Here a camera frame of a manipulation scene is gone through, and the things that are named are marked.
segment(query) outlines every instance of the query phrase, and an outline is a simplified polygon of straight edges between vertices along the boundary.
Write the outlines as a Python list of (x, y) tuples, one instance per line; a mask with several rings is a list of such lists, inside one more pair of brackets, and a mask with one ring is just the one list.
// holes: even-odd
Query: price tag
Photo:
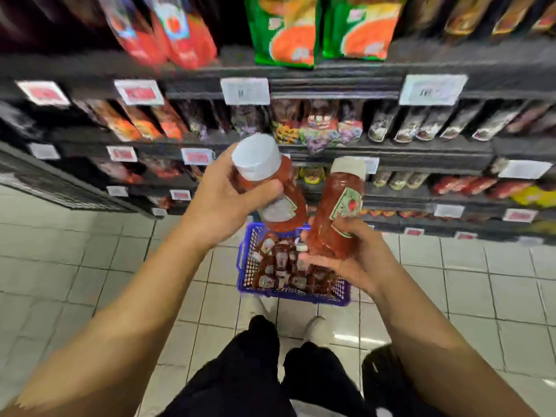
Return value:
[(474, 240), (478, 236), (475, 232), (456, 231), (454, 238), (456, 240)]
[(174, 200), (191, 200), (191, 192), (189, 190), (170, 190), (170, 194)]
[(465, 206), (460, 204), (437, 204), (434, 209), (434, 216), (444, 218), (461, 218)]
[(508, 222), (532, 222), (538, 213), (539, 211), (532, 209), (506, 209), (502, 220)]
[(153, 80), (122, 79), (114, 81), (126, 105), (163, 105), (164, 97)]
[(454, 105), (467, 83), (465, 74), (408, 74), (400, 105)]
[(422, 236), (425, 233), (425, 230), (423, 230), (422, 228), (406, 228), (404, 230), (404, 234), (408, 235), (408, 236)]
[(270, 105), (266, 78), (224, 78), (220, 86), (228, 105)]
[(168, 211), (162, 208), (152, 208), (152, 214), (154, 216), (167, 216), (168, 215)]
[(526, 246), (542, 246), (544, 244), (544, 238), (520, 236), (517, 239), (516, 243), (523, 244)]
[(37, 105), (70, 105), (70, 100), (52, 81), (16, 81), (16, 84)]
[(212, 149), (205, 148), (182, 148), (181, 155), (185, 165), (211, 165), (216, 157)]
[(367, 167), (367, 174), (376, 174), (376, 170), (379, 168), (380, 158), (378, 157), (365, 157), (365, 166)]
[(106, 191), (110, 196), (129, 197), (127, 187), (125, 186), (106, 186)]
[(59, 160), (61, 158), (54, 145), (46, 143), (30, 143), (27, 146), (29, 146), (31, 154), (38, 160)]
[(137, 162), (137, 154), (133, 146), (107, 146), (110, 159), (115, 162)]
[(536, 180), (552, 167), (550, 162), (538, 160), (509, 160), (508, 165), (500, 171), (501, 178), (524, 178)]

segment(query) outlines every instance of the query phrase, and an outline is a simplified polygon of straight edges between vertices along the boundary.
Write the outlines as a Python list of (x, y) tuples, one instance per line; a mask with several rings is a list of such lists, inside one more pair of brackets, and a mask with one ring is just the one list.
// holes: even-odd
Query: shoe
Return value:
[(250, 295), (246, 298), (247, 301), (247, 309), (249, 310), (249, 321), (253, 319), (255, 316), (263, 315), (267, 320), (268, 312), (266, 310), (265, 305), (262, 303), (262, 300), (254, 295)]
[(318, 347), (327, 348), (332, 343), (334, 334), (330, 329), (330, 325), (322, 316), (315, 316), (307, 324), (305, 329), (305, 336), (303, 336), (303, 342), (311, 342), (316, 344)]

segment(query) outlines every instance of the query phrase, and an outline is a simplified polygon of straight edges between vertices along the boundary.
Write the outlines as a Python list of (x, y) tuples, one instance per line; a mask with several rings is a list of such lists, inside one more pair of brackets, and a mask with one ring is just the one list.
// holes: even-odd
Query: blue plastic basket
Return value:
[[(295, 236), (299, 237), (302, 230), (310, 229), (309, 226), (300, 227), (294, 232), (281, 234), (282, 236)], [(307, 294), (296, 290), (295, 288), (253, 288), (253, 276), (259, 269), (259, 264), (251, 258), (253, 252), (262, 238), (268, 232), (268, 229), (261, 222), (252, 222), (247, 225), (245, 231), (245, 239), (240, 244), (240, 250), (237, 254), (237, 270), (239, 277), (237, 278), (237, 290), (240, 292), (247, 292), (250, 294), (265, 295), (267, 297), (279, 297), (281, 299), (309, 301), (312, 303), (325, 303), (333, 304), (336, 306), (347, 306), (351, 300), (351, 286), (342, 278), (334, 287), (334, 297), (329, 297), (324, 294)]]

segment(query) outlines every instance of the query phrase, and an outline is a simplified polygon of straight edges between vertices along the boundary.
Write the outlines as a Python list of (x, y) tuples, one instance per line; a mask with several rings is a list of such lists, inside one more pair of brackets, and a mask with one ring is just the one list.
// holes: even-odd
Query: green package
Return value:
[(319, 0), (244, 0), (255, 61), (312, 68), (319, 46)]
[(406, 0), (329, 0), (323, 56), (384, 60)]

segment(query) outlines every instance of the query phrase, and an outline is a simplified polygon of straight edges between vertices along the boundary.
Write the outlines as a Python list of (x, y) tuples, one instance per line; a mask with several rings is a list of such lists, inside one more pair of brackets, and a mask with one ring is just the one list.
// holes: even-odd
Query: bottle cap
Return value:
[(240, 141), (232, 161), (246, 180), (260, 181), (273, 175), (282, 164), (282, 155), (274, 137), (255, 133)]
[(367, 165), (363, 158), (358, 157), (340, 157), (336, 158), (330, 168), (330, 174), (335, 172), (345, 172), (357, 175), (361, 180), (365, 180), (367, 175)]

